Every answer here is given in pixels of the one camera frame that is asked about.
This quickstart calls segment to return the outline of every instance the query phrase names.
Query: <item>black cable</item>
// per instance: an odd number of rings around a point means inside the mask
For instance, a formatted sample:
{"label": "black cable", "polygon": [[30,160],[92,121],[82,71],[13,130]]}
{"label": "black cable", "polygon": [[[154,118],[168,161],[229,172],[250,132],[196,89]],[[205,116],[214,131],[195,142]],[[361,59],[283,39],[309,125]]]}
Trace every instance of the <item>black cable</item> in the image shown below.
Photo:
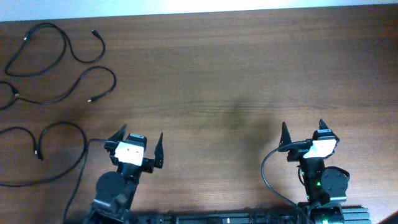
{"label": "black cable", "polygon": [[36,155],[36,156],[40,155],[39,159],[43,159],[43,158],[42,158],[42,155],[41,155],[41,150],[40,150],[40,148],[41,148],[41,146],[42,146],[42,140],[43,140],[44,135],[45,135],[51,128],[53,128],[54,126],[58,126],[58,125],[62,125],[62,124],[64,124],[64,125],[70,125],[70,126],[73,126],[73,127],[77,128],[77,130],[79,130],[79,132],[81,133],[81,135],[82,135],[82,137],[83,137],[83,142],[84,142],[83,150],[82,150],[82,152],[81,152],[79,158],[76,160],[76,162],[75,162],[72,166],[70,166],[69,168],[67,168],[65,171],[63,171],[62,173],[60,173],[60,174],[58,174],[58,175],[55,175],[55,176],[53,176],[53,177],[50,177],[50,178],[46,178],[46,179],[42,179],[42,180],[33,180],[33,181],[30,181],[30,182],[25,182],[25,183],[23,183],[23,184],[5,184],[5,183],[1,183],[1,182],[0,182],[0,187],[12,187],[12,188],[15,188],[15,187],[28,187],[28,186],[39,185],[39,184],[47,184],[47,183],[56,181],[56,180],[58,180],[59,178],[63,177],[64,175],[68,174],[70,171],[72,171],[72,170],[79,164],[79,162],[83,159],[83,163],[82,163],[82,165],[81,165],[81,169],[80,169],[80,172],[79,172],[79,176],[78,176],[78,178],[77,178],[76,186],[75,186],[75,188],[73,189],[72,195],[71,195],[71,197],[69,198],[69,201],[68,201],[68,203],[67,203],[67,206],[65,207],[64,212],[63,212],[63,222],[65,222],[66,217],[67,217],[67,213],[68,213],[68,210],[69,210],[69,207],[70,207],[70,205],[72,204],[73,199],[74,199],[75,196],[76,196],[76,193],[77,193],[77,191],[78,191],[78,188],[79,188],[79,185],[80,185],[80,182],[81,182],[81,177],[82,177],[82,175],[83,175],[83,171],[84,171],[84,168],[85,168],[86,162],[87,162],[88,149],[89,149],[89,147],[90,147],[90,143],[91,143],[91,142],[116,143],[116,142],[114,142],[114,141],[109,141],[109,140],[105,140],[105,139],[90,139],[90,140],[87,141],[86,134],[84,133],[84,131],[83,131],[78,125],[76,125],[76,124],[74,124],[74,123],[71,123],[71,122],[68,122],[68,121],[61,121],[61,122],[53,123],[53,124],[47,126],[47,127],[41,132],[41,134],[40,134],[40,137],[39,137],[39,144],[38,144],[38,145],[36,145],[36,140],[35,140],[35,137],[33,136],[32,132],[30,132],[30,131],[29,131],[28,129],[26,129],[26,128],[22,128],[22,127],[11,127],[11,128],[7,128],[7,129],[4,129],[4,130],[0,131],[0,135],[5,134],[5,133],[7,133],[7,132],[9,132],[9,131],[12,131],[12,130],[23,130],[23,131],[27,132],[27,133],[31,136],[31,138],[32,138],[32,142],[33,142],[33,144],[34,144],[33,148],[34,148],[34,151],[35,151],[35,155]]}
{"label": "black cable", "polygon": [[28,129],[23,128],[23,127],[11,127],[11,128],[7,128],[7,129],[0,131],[0,135],[5,134],[9,131],[13,131],[13,130],[22,130],[29,134],[29,136],[30,136],[30,138],[32,138],[32,142],[33,142],[33,153],[35,154],[35,156],[37,156],[38,152],[37,152],[36,139],[35,139],[35,136],[32,134],[32,132],[29,131]]}
{"label": "black cable", "polygon": [[304,184],[304,182],[303,182],[303,180],[301,179],[301,167],[300,167],[300,165],[298,165],[297,166],[297,175],[298,175],[298,179],[300,180],[300,183],[303,185],[303,186],[305,186],[305,184]]}
{"label": "black cable", "polygon": [[70,205],[72,204],[73,199],[74,199],[75,196],[76,196],[77,190],[79,189],[81,177],[83,176],[83,171],[84,171],[85,166],[86,166],[86,163],[87,163],[88,149],[89,149],[89,147],[90,147],[90,142],[94,142],[94,141],[96,141],[96,142],[104,142],[104,143],[109,143],[109,142],[110,142],[110,143],[115,143],[114,141],[109,141],[109,140],[105,140],[105,139],[90,139],[90,140],[88,140],[88,142],[87,142],[87,144],[86,144],[87,151],[86,151],[86,153],[85,153],[85,157],[84,157],[84,159],[83,159],[83,163],[82,163],[81,168],[80,168],[80,172],[79,172],[79,176],[78,176],[78,178],[77,178],[76,186],[75,186],[75,188],[73,189],[72,196],[69,198],[69,201],[68,201],[68,203],[67,203],[67,206],[65,206],[65,209],[64,209],[64,211],[63,211],[63,223],[65,223],[65,221],[66,221],[66,219],[67,219],[67,214],[68,214],[68,211],[69,211],[69,207],[70,207]]}
{"label": "black cable", "polygon": [[[43,140],[43,137],[44,137],[45,133],[47,133],[47,131],[52,129],[54,126],[58,126],[58,125],[69,125],[69,126],[75,127],[81,133],[81,136],[83,137],[83,142],[84,143],[87,142],[86,134],[76,124],[73,124],[73,123],[67,122],[67,121],[61,121],[61,122],[53,123],[53,124],[47,126],[40,134],[39,143],[37,145],[37,148],[35,149],[35,151],[37,152],[37,153],[35,153],[35,155],[37,156],[38,159],[40,159],[40,160],[43,159],[43,156],[42,156],[42,153],[41,153],[41,147],[42,147],[42,140]],[[8,131],[11,131],[13,129],[21,129],[21,128],[20,127],[8,128],[6,130],[0,131],[0,134],[4,134],[4,133],[6,133]],[[33,185],[47,184],[47,183],[51,183],[53,181],[56,181],[59,178],[63,177],[64,175],[68,174],[70,171],[72,171],[79,164],[79,162],[83,158],[83,156],[84,156],[86,151],[87,151],[87,147],[86,147],[86,144],[85,144],[83,146],[81,154],[80,154],[79,158],[76,160],[76,162],[73,163],[72,166],[70,166],[69,168],[67,168],[63,172],[61,172],[60,174],[57,174],[57,175],[55,175],[53,177],[49,177],[49,178],[42,179],[42,180],[33,180],[33,181],[25,182],[25,183],[22,183],[22,184],[6,184],[4,182],[0,182],[0,187],[13,187],[13,188],[15,188],[15,187],[28,187],[28,186],[33,186]]]}
{"label": "black cable", "polygon": [[[61,54],[58,56],[58,58],[52,64],[50,64],[47,68],[45,68],[43,70],[40,70],[38,72],[29,72],[29,73],[24,73],[24,74],[15,74],[15,73],[9,72],[8,70],[9,70],[10,66],[12,65],[12,63],[14,63],[15,60],[17,60],[19,55],[22,53],[22,50],[24,49],[24,47],[29,43],[30,38],[37,31],[39,31],[39,30],[41,30],[43,28],[53,28],[53,29],[56,29],[61,34],[62,39],[63,39],[63,49],[62,49]],[[104,42],[104,40],[102,39],[102,37],[100,36],[100,34],[96,30],[92,30],[91,33],[101,41],[103,49],[102,49],[101,54],[99,56],[97,56],[94,60],[84,61],[84,60],[79,59],[75,55],[75,53],[73,52],[72,43],[70,42],[70,39],[69,39],[67,33],[65,33],[65,31],[63,31],[61,28],[57,27],[55,24],[52,24],[52,23],[49,23],[49,22],[43,22],[43,23],[37,24],[26,33],[26,35],[24,37],[24,43],[21,45],[19,50],[14,54],[14,56],[12,56],[10,61],[8,61],[8,63],[6,64],[6,67],[4,68],[4,73],[6,75],[9,75],[9,76],[12,76],[12,77],[34,77],[34,76],[37,76],[37,75],[42,75],[43,73],[49,71],[52,67],[56,66],[56,64],[58,64],[59,61],[61,61],[62,57],[65,55],[65,52],[67,50],[67,42],[69,44],[70,53],[72,54],[73,58],[75,58],[78,62],[81,62],[81,63],[94,63],[94,62],[97,62],[105,54],[105,42]]]}
{"label": "black cable", "polygon": [[56,99],[56,100],[52,100],[52,101],[48,101],[48,102],[39,102],[39,101],[34,101],[34,100],[29,100],[29,99],[27,99],[27,98],[23,98],[23,97],[20,96],[19,91],[17,90],[17,88],[14,87],[11,83],[5,82],[5,81],[0,81],[0,85],[3,84],[3,85],[8,85],[9,87],[11,87],[11,92],[12,92],[12,94],[14,95],[14,97],[11,99],[10,102],[8,102],[5,106],[0,107],[0,110],[8,109],[8,108],[9,108],[10,106],[12,106],[17,100],[22,100],[22,101],[26,101],[26,102],[33,103],[33,104],[37,104],[37,105],[51,105],[51,104],[54,104],[54,103],[61,102],[62,100],[64,100],[65,98],[67,98],[68,96],[71,95],[71,93],[75,90],[75,88],[76,88],[77,85],[79,84],[80,80],[81,80],[88,72],[90,72],[90,71],[92,71],[92,70],[94,70],[94,69],[99,69],[99,68],[100,68],[100,69],[107,70],[108,72],[110,72],[110,73],[112,74],[112,76],[113,76],[113,84],[112,84],[111,88],[108,89],[108,90],[106,90],[104,93],[99,94],[99,95],[96,95],[96,96],[93,96],[93,97],[91,97],[91,98],[88,100],[88,102],[97,101],[97,100],[99,100],[100,98],[102,98],[102,97],[104,97],[104,96],[110,94],[110,93],[114,90],[114,88],[116,87],[116,82],[117,82],[117,81],[116,81],[116,75],[114,74],[114,72],[113,72],[112,70],[110,70],[110,69],[108,69],[108,68],[106,68],[106,67],[104,67],[104,66],[99,66],[99,65],[93,66],[93,67],[90,67],[90,68],[87,68],[82,74],[80,74],[80,76],[79,76],[78,79],[75,81],[75,83],[72,85],[72,87],[69,88],[69,90],[68,90],[63,96],[61,96],[60,98],[58,98],[58,99]]}
{"label": "black cable", "polygon": [[284,202],[290,204],[292,207],[294,207],[294,209],[296,209],[297,211],[299,211],[310,223],[313,224],[313,221],[311,220],[311,218],[298,206],[296,205],[296,203],[294,203],[293,201],[289,200],[288,198],[286,198],[285,196],[281,195],[280,193],[278,193],[276,190],[274,190],[267,182],[266,176],[264,174],[264,166],[266,164],[267,159],[273,155],[273,153],[280,151],[286,147],[290,147],[293,146],[295,144],[305,144],[305,141],[301,141],[301,142],[293,142],[290,144],[286,144],[284,146],[278,147],[277,149],[272,150],[270,153],[268,153],[268,155],[264,158],[264,160],[261,163],[261,175],[262,175],[262,179],[264,181],[264,183],[266,183],[267,187],[269,188],[269,190],[271,190],[276,196],[280,197]]}
{"label": "black cable", "polygon": [[327,167],[327,168],[328,169],[336,169],[336,170],[342,172],[347,177],[347,181],[349,181],[349,172],[347,170],[343,170],[342,168],[335,167],[335,166],[330,166],[330,167]]}

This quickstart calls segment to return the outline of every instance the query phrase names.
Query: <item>wooden table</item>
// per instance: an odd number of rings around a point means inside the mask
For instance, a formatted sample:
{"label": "wooden table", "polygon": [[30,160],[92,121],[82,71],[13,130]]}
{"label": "wooden table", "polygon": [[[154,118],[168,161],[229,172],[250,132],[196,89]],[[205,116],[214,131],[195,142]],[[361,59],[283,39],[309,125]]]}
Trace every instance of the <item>wooden table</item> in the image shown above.
{"label": "wooden table", "polygon": [[[148,137],[148,157],[164,132],[162,170],[143,174],[132,211],[214,211],[281,205],[264,185],[260,164],[276,148],[287,122],[292,140],[310,138],[323,118],[340,137],[327,166],[351,173],[344,205],[368,207],[373,222],[398,208],[398,6],[333,7],[128,16],[51,21],[70,36],[76,54],[112,69],[116,89],[95,103],[91,96],[111,84],[90,73],[65,101],[49,106],[17,102],[0,111],[0,128],[23,126],[39,137],[56,121],[79,124],[89,138],[108,138],[124,123]],[[2,68],[37,21],[0,24]],[[61,51],[62,38],[43,30],[12,67],[43,68]],[[92,65],[70,52],[36,78],[11,78],[21,96],[48,100],[69,89]],[[10,97],[0,87],[2,103]],[[1,138],[1,180],[49,177],[81,151],[81,136],[58,127],[44,138],[44,161],[34,158],[22,132]],[[306,201],[297,163],[275,154],[269,182],[294,202]],[[68,217],[84,217],[99,176],[115,170],[108,153],[93,144]],[[0,188],[2,223],[60,223],[78,171],[47,185]]]}

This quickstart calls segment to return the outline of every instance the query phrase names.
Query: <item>cable connector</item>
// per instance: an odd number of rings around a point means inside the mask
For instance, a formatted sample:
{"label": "cable connector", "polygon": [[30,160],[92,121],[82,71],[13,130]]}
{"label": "cable connector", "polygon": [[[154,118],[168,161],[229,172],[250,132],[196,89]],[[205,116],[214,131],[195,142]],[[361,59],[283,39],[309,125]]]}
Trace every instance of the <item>cable connector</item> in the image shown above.
{"label": "cable connector", "polygon": [[43,155],[40,152],[39,147],[35,143],[34,143],[34,146],[33,146],[33,152],[35,154],[36,159],[39,159],[41,161],[43,160]]}
{"label": "cable connector", "polygon": [[101,99],[102,96],[93,96],[91,97],[89,100],[87,100],[87,102],[91,103],[91,102],[95,102],[99,99]]}
{"label": "cable connector", "polygon": [[19,91],[17,90],[17,88],[15,88],[11,84],[9,84],[9,86],[11,87],[12,94],[14,94],[15,97],[18,97],[19,96]]}
{"label": "cable connector", "polygon": [[92,33],[94,36],[96,36],[96,37],[98,37],[98,38],[101,38],[100,33],[99,33],[97,30],[92,30],[91,33]]}

